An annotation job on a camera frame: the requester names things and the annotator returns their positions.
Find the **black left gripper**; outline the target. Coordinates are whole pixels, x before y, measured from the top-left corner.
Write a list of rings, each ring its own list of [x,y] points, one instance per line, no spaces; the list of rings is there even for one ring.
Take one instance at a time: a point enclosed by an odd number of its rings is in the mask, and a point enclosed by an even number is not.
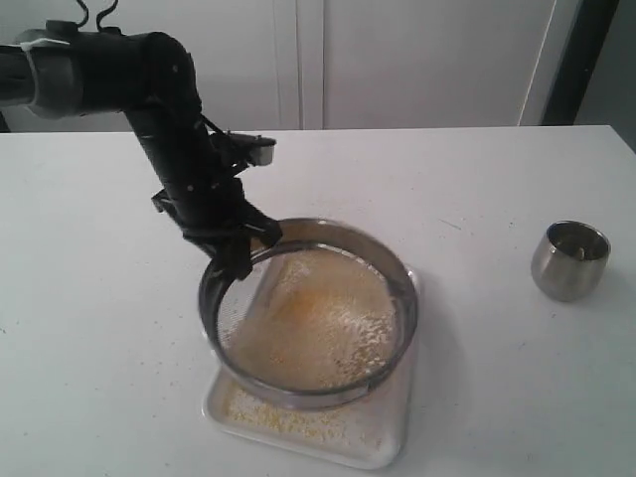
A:
[[[250,241],[265,247],[282,238],[278,221],[244,197],[210,136],[223,133],[199,106],[139,106],[125,116],[171,200],[183,238],[210,259],[212,277],[244,280],[252,272]]]

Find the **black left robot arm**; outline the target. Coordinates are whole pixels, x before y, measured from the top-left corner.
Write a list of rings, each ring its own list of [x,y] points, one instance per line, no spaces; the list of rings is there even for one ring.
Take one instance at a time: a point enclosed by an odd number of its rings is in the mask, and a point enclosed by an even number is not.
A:
[[[272,246],[282,236],[238,177],[270,164],[275,140],[208,119],[193,59],[165,33],[83,33],[73,22],[48,21],[2,46],[1,104],[49,119],[123,113],[163,186],[153,205],[233,279],[251,273],[253,239]]]

